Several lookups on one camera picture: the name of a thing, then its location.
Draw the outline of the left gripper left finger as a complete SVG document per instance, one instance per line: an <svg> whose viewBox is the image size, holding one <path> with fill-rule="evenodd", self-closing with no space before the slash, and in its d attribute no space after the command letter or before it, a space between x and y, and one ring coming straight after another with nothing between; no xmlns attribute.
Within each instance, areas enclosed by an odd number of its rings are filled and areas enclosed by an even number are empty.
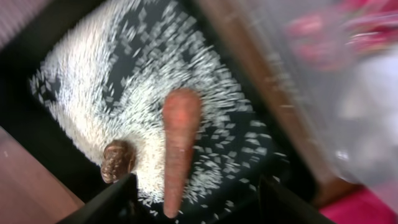
<svg viewBox="0 0 398 224"><path fill-rule="evenodd" d="M137 177L127 174L57 224L138 223Z"/></svg>

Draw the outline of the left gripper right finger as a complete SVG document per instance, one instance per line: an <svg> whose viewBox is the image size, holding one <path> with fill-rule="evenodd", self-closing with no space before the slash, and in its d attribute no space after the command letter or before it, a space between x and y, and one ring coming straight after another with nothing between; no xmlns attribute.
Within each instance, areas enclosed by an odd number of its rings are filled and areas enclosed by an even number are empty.
<svg viewBox="0 0 398 224"><path fill-rule="evenodd" d="M257 192L263 223L335 224L273 177L262 175Z"/></svg>

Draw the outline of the brown food scrap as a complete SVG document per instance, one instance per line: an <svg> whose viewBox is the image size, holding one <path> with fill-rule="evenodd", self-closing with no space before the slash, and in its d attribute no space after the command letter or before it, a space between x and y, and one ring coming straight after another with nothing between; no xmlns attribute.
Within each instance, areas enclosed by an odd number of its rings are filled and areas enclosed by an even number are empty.
<svg viewBox="0 0 398 224"><path fill-rule="evenodd" d="M104 149L101 176L107 184L113 183L136 166L136 148L125 140L115 139Z"/></svg>

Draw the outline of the orange carrot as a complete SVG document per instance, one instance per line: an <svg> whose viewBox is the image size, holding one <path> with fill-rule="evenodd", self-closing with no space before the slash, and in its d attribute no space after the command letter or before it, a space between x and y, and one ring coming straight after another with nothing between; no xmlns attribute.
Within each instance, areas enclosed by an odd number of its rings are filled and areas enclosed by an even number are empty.
<svg viewBox="0 0 398 224"><path fill-rule="evenodd" d="M193 158L193 145L201 120L201 100L186 88L171 91L162 110L165 128L164 206L175 218L181 206Z"/></svg>

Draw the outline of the white tissue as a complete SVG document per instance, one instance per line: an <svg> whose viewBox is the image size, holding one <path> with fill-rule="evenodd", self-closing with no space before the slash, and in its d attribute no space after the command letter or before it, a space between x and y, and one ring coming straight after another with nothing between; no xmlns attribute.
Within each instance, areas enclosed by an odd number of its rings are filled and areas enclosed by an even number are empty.
<svg viewBox="0 0 398 224"><path fill-rule="evenodd" d="M361 59L336 109L336 158L342 172L397 164L397 45Z"/></svg>

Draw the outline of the white rice pile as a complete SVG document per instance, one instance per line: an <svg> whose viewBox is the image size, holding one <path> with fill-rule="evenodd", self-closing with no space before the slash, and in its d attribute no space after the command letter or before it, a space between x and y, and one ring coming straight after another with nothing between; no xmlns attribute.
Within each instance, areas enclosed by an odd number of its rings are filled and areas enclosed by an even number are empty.
<svg viewBox="0 0 398 224"><path fill-rule="evenodd" d="M168 92L196 91L202 120L175 223L256 221L261 175L279 176L286 155L273 142L227 64L182 1L106 1L49 52L30 79L33 96L91 162L114 139L137 149L138 201L163 213Z"/></svg>

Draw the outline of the red strawberry snack wrapper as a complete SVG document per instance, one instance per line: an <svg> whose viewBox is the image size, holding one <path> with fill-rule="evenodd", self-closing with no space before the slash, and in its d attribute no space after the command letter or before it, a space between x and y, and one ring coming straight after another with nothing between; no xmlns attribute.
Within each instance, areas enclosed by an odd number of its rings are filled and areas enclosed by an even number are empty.
<svg viewBox="0 0 398 224"><path fill-rule="evenodd" d="M397 43L397 0L338 1L292 19L285 33L300 60L337 70Z"/></svg>

